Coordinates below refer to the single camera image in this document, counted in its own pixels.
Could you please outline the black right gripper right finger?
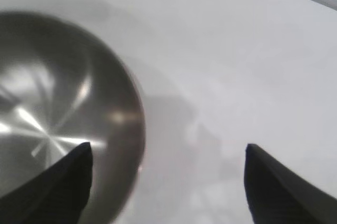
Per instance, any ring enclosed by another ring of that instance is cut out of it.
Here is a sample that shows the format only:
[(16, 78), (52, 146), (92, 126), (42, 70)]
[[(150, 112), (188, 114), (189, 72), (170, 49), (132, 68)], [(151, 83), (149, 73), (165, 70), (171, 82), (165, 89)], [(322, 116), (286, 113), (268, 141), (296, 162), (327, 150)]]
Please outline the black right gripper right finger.
[(254, 223), (336, 223), (336, 198), (256, 144), (246, 147), (244, 188)]

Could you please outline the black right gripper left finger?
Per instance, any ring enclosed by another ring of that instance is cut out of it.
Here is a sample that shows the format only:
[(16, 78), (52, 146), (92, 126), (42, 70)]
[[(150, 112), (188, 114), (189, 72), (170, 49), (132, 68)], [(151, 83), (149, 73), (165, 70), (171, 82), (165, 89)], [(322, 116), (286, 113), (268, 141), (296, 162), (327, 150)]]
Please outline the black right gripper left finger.
[(1, 197), (1, 223), (78, 223), (93, 180), (85, 142), (40, 175)]

